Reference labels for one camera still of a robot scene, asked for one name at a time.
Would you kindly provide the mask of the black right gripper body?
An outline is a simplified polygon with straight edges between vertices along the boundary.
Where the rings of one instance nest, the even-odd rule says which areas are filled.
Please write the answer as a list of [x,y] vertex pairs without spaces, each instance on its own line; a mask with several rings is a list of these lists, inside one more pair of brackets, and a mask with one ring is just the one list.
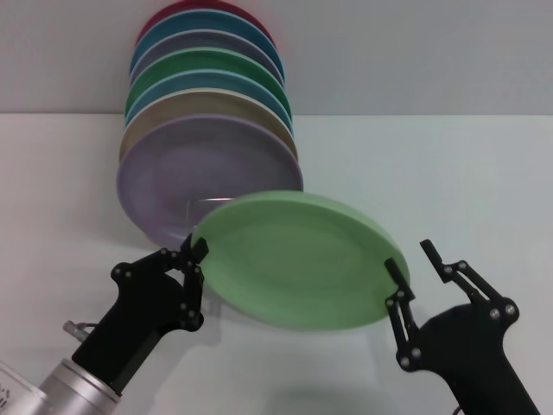
[[416,369],[444,379],[466,414],[538,414],[503,347],[505,332],[518,318],[518,308],[509,302],[442,312],[417,333]]

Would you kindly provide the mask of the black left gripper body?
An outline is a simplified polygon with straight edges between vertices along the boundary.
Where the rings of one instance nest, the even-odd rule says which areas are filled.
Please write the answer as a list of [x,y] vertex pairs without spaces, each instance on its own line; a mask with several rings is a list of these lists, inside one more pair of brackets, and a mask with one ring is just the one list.
[[72,361],[105,384],[127,384],[156,344],[173,330],[191,331],[193,318],[182,307],[182,285],[163,272],[121,272],[113,279],[118,298]]

